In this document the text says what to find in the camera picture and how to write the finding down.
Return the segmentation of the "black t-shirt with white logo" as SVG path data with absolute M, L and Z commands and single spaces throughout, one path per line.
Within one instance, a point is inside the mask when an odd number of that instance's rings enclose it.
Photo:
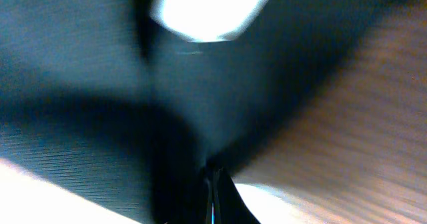
M 426 222 L 426 0 L 1 0 L 1 222 Z

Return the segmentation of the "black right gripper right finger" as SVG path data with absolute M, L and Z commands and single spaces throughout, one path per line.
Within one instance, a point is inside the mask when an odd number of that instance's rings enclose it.
M 215 224 L 260 224 L 224 169 L 213 172 L 213 210 Z

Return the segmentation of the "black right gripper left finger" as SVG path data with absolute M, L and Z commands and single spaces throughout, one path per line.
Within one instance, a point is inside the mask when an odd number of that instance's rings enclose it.
M 211 172 L 203 169 L 190 189 L 191 201 L 188 223 L 211 224 L 213 209 L 213 184 Z

